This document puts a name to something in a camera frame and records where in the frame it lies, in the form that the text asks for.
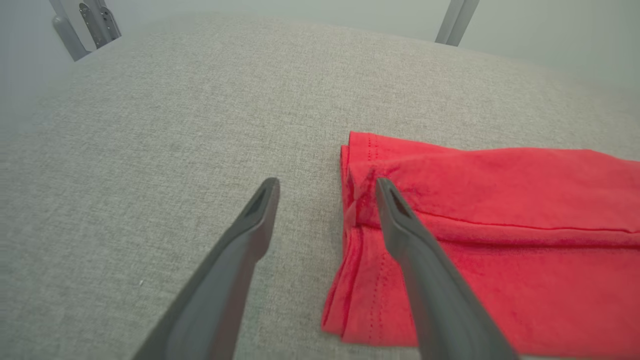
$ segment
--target gray table surface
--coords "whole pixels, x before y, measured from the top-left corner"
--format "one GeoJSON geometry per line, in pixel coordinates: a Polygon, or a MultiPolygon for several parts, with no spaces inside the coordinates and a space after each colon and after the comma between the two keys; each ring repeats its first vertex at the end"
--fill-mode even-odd
{"type": "Polygon", "coordinates": [[[237,358],[416,359],[320,331],[341,260],[349,131],[640,160],[640,108],[505,58],[205,13],[74,65],[3,119],[3,358],[127,359],[268,176],[282,183],[237,358]]]}

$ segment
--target fabric fold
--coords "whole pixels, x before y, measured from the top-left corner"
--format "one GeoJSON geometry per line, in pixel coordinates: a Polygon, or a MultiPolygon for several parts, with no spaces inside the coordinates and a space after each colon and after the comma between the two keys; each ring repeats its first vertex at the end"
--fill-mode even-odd
{"type": "Polygon", "coordinates": [[[523,354],[640,357],[640,163],[590,150],[461,151],[368,133],[341,149],[343,261],[324,331],[416,346],[375,199],[391,179],[523,354]]]}

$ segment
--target metal leg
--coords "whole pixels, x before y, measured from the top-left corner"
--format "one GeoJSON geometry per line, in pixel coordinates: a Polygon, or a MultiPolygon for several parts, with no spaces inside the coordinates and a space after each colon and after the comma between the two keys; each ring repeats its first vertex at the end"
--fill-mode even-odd
{"type": "Polygon", "coordinates": [[[458,46],[480,0],[451,0],[436,42],[458,46]]]}
{"type": "Polygon", "coordinates": [[[53,7],[53,11],[56,12],[56,15],[60,17],[67,17],[67,13],[65,12],[65,8],[62,7],[62,3],[60,0],[49,0],[51,6],[53,7]]]}
{"type": "Polygon", "coordinates": [[[58,32],[63,44],[74,61],[78,61],[89,52],[84,48],[76,31],[66,17],[56,15],[53,17],[53,27],[58,32]]]}

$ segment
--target stitching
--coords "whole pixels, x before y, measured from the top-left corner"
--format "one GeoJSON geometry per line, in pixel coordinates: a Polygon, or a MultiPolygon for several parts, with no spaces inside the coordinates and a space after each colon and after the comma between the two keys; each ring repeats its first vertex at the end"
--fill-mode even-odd
{"type": "Polygon", "coordinates": [[[629,231],[629,230],[626,230],[626,229],[586,229],[586,228],[582,228],[582,227],[536,227],[536,226],[516,225],[516,224],[491,224],[491,223],[483,223],[483,222],[473,222],[473,221],[468,221],[468,220],[464,220],[464,219],[460,219],[460,218],[448,217],[446,215],[427,213],[427,212],[421,211],[419,209],[416,209],[414,211],[418,212],[418,213],[421,213],[421,214],[430,215],[432,217],[446,218],[446,219],[449,219],[449,220],[458,221],[458,222],[464,222],[464,223],[467,223],[467,224],[474,224],[474,225],[488,225],[488,226],[501,226],[501,227],[521,227],[521,228],[524,228],[524,229],[534,229],[534,230],[619,231],[619,232],[623,232],[623,233],[627,233],[627,234],[640,234],[640,231],[629,231]]]}
{"type": "MultiPolygon", "coordinates": [[[[364,239],[364,232],[362,231],[361,227],[358,228],[358,234],[360,235],[359,236],[360,239],[358,239],[357,241],[362,241],[362,239],[364,239]]],[[[349,304],[349,306],[347,307],[347,309],[345,309],[345,312],[343,312],[345,315],[344,315],[344,318],[342,319],[342,333],[340,334],[340,337],[343,337],[344,331],[347,329],[347,323],[349,322],[349,314],[351,312],[350,311],[350,309],[351,309],[351,298],[353,296],[353,286],[355,285],[355,279],[358,278],[358,270],[360,269],[360,262],[362,260],[362,252],[363,251],[364,251],[364,249],[362,247],[360,247],[360,253],[357,254],[358,257],[357,257],[357,259],[356,259],[356,261],[355,261],[355,263],[353,265],[354,269],[356,269],[356,270],[354,271],[354,274],[351,277],[353,279],[353,281],[351,281],[350,284],[349,284],[350,288],[351,288],[351,291],[349,291],[349,293],[346,295],[345,301],[344,301],[344,303],[345,304],[349,304]]]]}
{"type": "Polygon", "coordinates": [[[375,322],[374,317],[373,317],[373,308],[374,308],[375,304],[378,301],[378,285],[380,284],[380,273],[381,273],[380,269],[378,270],[378,276],[376,277],[376,286],[373,289],[373,296],[372,296],[372,300],[371,300],[371,308],[369,309],[369,318],[371,320],[369,321],[369,341],[368,341],[368,344],[370,344],[370,345],[373,345],[371,343],[371,338],[373,336],[373,324],[375,322]]]}
{"type": "MultiPolygon", "coordinates": [[[[371,138],[373,137],[374,140],[374,158],[373,160],[376,161],[378,159],[378,137],[373,134],[370,138],[369,138],[369,148],[371,149],[371,138]]],[[[382,257],[380,259],[380,267],[378,268],[378,276],[376,277],[376,287],[374,290],[374,296],[373,299],[374,301],[371,302],[371,328],[370,330],[373,330],[373,324],[374,322],[377,320],[377,324],[376,324],[376,332],[378,335],[378,344],[380,344],[382,342],[382,308],[380,306],[380,300],[379,300],[379,295],[380,292],[378,291],[378,288],[382,288],[382,293],[384,293],[384,289],[385,289],[385,283],[384,281],[382,283],[380,283],[380,277],[382,276],[382,271],[384,271],[385,269],[385,253],[383,252],[382,257]],[[373,318],[373,305],[377,304],[378,305],[378,316],[377,319],[374,320],[373,318]]],[[[373,345],[371,343],[371,332],[369,333],[369,344],[373,345]]]]}
{"type": "MultiPolygon", "coordinates": [[[[382,262],[380,264],[380,268],[382,270],[385,268],[385,263],[387,262],[387,253],[382,253],[382,262]]],[[[385,288],[387,287],[387,274],[382,278],[382,294],[385,293],[385,288]]],[[[378,343],[382,343],[382,307],[378,306],[378,343]]]]}
{"type": "MultiPolygon", "coordinates": [[[[368,146],[367,146],[367,161],[371,161],[371,136],[372,134],[369,134],[369,136],[367,136],[367,141],[368,141],[368,146]]],[[[373,335],[373,307],[376,303],[376,298],[378,296],[378,279],[380,278],[380,273],[378,272],[378,278],[376,278],[376,285],[373,289],[373,296],[371,299],[371,308],[369,308],[369,341],[367,341],[367,344],[372,345],[371,343],[371,337],[373,335]]]]}
{"type": "MultiPolygon", "coordinates": [[[[358,224],[358,227],[368,227],[375,230],[380,230],[380,226],[373,226],[369,224],[358,224]]],[[[464,246],[469,247],[487,247],[491,246],[494,248],[518,248],[518,249],[638,249],[638,245],[632,244],[617,244],[612,243],[610,245],[603,245],[601,243],[593,245],[593,244],[548,244],[548,243],[492,243],[492,242],[484,242],[484,241],[472,241],[472,240],[446,240],[446,239],[437,239],[439,243],[451,243],[451,244],[462,244],[464,246]]]]}

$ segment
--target metal bracket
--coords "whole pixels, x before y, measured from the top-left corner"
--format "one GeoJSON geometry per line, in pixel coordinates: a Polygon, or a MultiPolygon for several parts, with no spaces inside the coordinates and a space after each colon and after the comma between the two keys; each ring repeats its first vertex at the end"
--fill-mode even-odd
{"type": "Polygon", "coordinates": [[[93,17],[93,13],[89,6],[85,3],[80,3],[80,14],[84,19],[84,23],[86,24],[87,29],[89,29],[89,33],[93,38],[93,42],[95,43],[95,48],[100,49],[102,46],[107,44],[107,40],[102,36],[102,32],[98,26],[95,17],[93,17]]]}
{"type": "Polygon", "coordinates": [[[109,37],[109,31],[107,30],[107,26],[102,20],[102,17],[100,16],[100,13],[102,12],[100,10],[100,7],[102,6],[100,4],[100,1],[83,0],[83,2],[87,5],[87,7],[89,7],[89,9],[91,9],[91,13],[93,14],[93,18],[95,18],[98,28],[100,29],[100,34],[102,34],[102,38],[107,40],[107,42],[111,42],[111,38],[109,37]]]}
{"type": "Polygon", "coordinates": [[[116,20],[113,18],[111,10],[107,9],[106,6],[101,6],[100,15],[102,15],[102,20],[107,27],[107,32],[109,33],[109,37],[111,37],[111,40],[116,40],[117,38],[119,38],[121,36],[120,29],[118,28],[118,24],[116,24],[116,20]]]}

